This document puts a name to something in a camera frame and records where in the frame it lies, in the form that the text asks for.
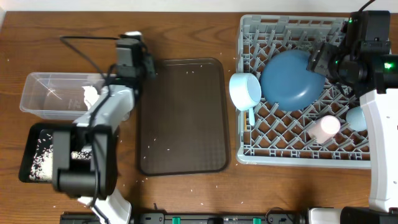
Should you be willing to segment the blue plate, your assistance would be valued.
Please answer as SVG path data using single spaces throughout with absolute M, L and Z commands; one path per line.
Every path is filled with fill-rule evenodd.
M 318 100 L 326 78 L 307 70 L 310 54 L 288 50 L 277 54 L 262 71 L 262 95 L 282 111 L 297 111 Z

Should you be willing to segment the light blue plastic cup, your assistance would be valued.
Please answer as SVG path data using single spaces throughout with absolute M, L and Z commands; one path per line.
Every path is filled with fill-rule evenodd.
M 349 123 L 349 127 L 354 131 L 367 130 L 366 118 L 360 106 L 348 110 L 346 121 Z

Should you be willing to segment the white napkin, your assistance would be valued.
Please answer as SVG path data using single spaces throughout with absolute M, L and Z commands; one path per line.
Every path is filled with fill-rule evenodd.
M 99 99 L 100 95 L 98 91 L 93 86 L 83 86 L 83 101 L 89 110 Z

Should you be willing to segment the pink plastic cup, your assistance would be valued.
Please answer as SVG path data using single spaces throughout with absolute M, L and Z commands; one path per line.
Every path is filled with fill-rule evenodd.
M 319 144 L 323 144 L 340 130 L 341 124 L 338 118 L 326 115 L 318 120 L 309 128 L 308 134 Z

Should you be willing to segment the light blue rice bowl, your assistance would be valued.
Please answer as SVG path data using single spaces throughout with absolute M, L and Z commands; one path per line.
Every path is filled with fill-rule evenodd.
M 229 94 L 238 110 L 253 108 L 261 100 L 259 80 L 251 73 L 235 73 L 229 81 Z

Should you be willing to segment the light blue plastic knife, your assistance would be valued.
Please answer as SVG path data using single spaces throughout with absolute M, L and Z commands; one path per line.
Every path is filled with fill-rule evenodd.
M 249 113 L 249 124 L 251 125 L 251 126 L 254 126 L 255 125 L 255 115 L 254 115 L 254 108 L 253 107 L 251 107 L 251 108 L 249 108 L 248 109 L 248 113 Z

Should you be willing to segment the wooden chopstick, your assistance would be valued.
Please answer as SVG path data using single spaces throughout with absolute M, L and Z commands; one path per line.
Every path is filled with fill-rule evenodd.
M 248 130 L 248 121 L 247 118 L 244 118 L 244 131 Z

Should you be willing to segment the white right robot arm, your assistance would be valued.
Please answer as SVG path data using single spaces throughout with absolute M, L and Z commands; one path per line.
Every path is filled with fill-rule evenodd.
M 368 207 L 311 208 L 307 223 L 397 223 L 397 56 L 388 41 L 316 45 L 307 69 L 353 88 L 371 155 Z

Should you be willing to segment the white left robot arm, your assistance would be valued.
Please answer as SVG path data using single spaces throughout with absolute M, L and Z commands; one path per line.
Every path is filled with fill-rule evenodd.
M 131 221 L 132 205 L 116 188 L 118 128 L 155 74 L 150 53 L 119 53 L 98 101 L 72 124 L 53 129 L 53 188 L 90 207 L 100 223 Z

